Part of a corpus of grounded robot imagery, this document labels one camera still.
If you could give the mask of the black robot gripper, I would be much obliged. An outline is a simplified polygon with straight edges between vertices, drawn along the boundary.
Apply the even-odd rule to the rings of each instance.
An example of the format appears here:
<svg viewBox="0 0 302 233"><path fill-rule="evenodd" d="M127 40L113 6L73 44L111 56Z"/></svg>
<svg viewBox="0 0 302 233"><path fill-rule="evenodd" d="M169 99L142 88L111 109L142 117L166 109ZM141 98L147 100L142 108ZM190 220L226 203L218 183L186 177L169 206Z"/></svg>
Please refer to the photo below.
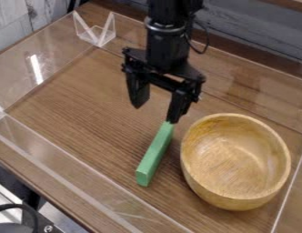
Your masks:
<svg viewBox="0 0 302 233"><path fill-rule="evenodd" d="M189 63L194 17L162 24L145 19L146 49L125 47L122 71L126 74L131 104L141 108L150 99L150 86L173 92L167 113L171 124L179 122L193 102L199 100L205 75Z"/></svg>

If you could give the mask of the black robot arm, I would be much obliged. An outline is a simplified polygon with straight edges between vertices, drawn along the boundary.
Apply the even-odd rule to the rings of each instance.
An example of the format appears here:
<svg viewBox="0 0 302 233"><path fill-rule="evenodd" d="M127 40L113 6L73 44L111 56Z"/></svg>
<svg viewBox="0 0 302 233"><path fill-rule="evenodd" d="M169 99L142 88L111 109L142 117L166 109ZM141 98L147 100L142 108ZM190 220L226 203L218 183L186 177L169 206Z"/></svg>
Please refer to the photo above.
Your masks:
<svg viewBox="0 0 302 233"><path fill-rule="evenodd" d="M131 104L139 108L150 99L150 87L171 92L167 121L173 124L199 100L206 76L189 63L197 12L203 0L149 0L145 28L146 49L122 49Z"/></svg>

